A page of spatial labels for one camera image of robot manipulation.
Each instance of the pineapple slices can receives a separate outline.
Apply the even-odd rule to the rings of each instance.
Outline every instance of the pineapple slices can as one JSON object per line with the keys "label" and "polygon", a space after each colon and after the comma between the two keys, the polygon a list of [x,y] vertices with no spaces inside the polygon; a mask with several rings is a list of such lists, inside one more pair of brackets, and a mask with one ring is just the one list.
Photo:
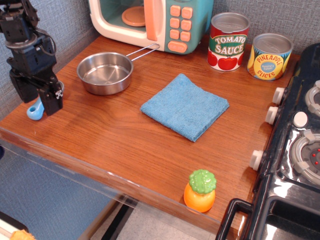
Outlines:
{"label": "pineapple slices can", "polygon": [[266,81],[281,78],[293,47],[293,42],[280,34],[263,33],[256,36],[247,65],[248,72],[255,78]]}

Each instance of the white knob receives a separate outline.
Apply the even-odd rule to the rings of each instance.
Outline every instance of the white knob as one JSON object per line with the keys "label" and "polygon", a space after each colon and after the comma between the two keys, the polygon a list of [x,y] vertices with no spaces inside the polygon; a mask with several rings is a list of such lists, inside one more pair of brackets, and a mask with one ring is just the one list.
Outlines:
{"label": "white knob", "polygon": [[272,99],[272,102],[274,104],[277,104],[279,105],[281,103],[281,99],[284,95],[284,92],[285,92],[285,88],[283,87],[277,87],[275,92],[274,92],[274,95],[273,95],[273,99]]}
{"label": "white knob", "polygon": [[265,116],[265,121],[271,125],[274,124],[275,122],[275,119],[276,119],[276,115],[277,115],[277,112],[278,112],[278,107],[277,106],[271,106],[269,107],[269,110]]}
{"label": "white knob", "polygon": [[253,170],[258,171],[263,154],[264,154],[263,151],[257,151],[257,150],[253,151],[250,164],[249,164],[249,166],[253,168]]}
{"label": "white knob", "polygon": [[297,128],[303,128],[308,122],[308,116],[303,111],[297,112],[293,117],[293,125]]}

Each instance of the orange button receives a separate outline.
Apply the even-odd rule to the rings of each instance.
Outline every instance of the orange button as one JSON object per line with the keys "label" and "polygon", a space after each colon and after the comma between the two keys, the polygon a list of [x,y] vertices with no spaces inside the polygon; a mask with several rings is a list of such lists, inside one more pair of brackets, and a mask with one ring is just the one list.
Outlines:
{"label": "orange button", "polygon": [[179,41],[170,41],[168,43],[168,48],[172,52],[177,52],[183,54],[185,51],[188,49],[188,45],[185,44],[184,42],[179,42]]}
{"label": "orange button", "polygon": [[182,8],[181,15],[184,19],[190,19],[192,17],[192,13],[193,13],[192,7],[186,6],[186,7]]}
{"label": "orange button", "polygon": [[176,30],[176,29],[171,29],[170,30],[170,38],[172,39],[179,39],[180,37],[180,32],[179,30]]}
{"label": "orange button", "polygon": [[192,22],[190,20],[182,20],[181,28],[182,30],[190,31]]}
{"label": "orange button", "polygon": [[181,11],[181,7],[180,7],[180,6],[172,5],[172,6],[170,7],[170,14],[171,14],[171,16],[179,17],[179,16],[180,16],[180,11]]}
{"label": "orange button", "polygon": [[183,31],[181,32],[180,39],[184,42],[189,42],[191,39],[191,33],[189,31]]}
{"label": "orange button", "polygon": [[178,29],[180,27],[180,19],[170,18],[170,27],[174,29]]}

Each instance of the toy microwave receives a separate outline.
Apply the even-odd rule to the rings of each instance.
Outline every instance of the toy microwave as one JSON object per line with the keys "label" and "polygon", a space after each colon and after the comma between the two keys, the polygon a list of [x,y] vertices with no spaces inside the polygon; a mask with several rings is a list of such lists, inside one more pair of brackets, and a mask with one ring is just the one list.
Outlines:
{"label": "toy microwave", "polygon": [[214,0],[89,0],[95,29],[104,37],[140,47],[189,54],[211,23]]}

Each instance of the stainless steel pot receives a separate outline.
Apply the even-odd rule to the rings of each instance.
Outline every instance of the stainless steel pot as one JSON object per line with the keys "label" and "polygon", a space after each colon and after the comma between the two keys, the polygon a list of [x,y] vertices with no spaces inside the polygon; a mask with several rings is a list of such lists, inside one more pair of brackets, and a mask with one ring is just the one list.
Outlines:
{"label": "stainless steel pot", "polygon": [[[132,60],[128,57],[152,46],[157,47]],[[76,73],[89,93],[95,95],[116,94],[129,86],[131,74],[134,70],[132,62],[157,50],[159,47],[159,44],[153,43],[128,55],[117,52],[96,53],[83,59],[79,63]]]}

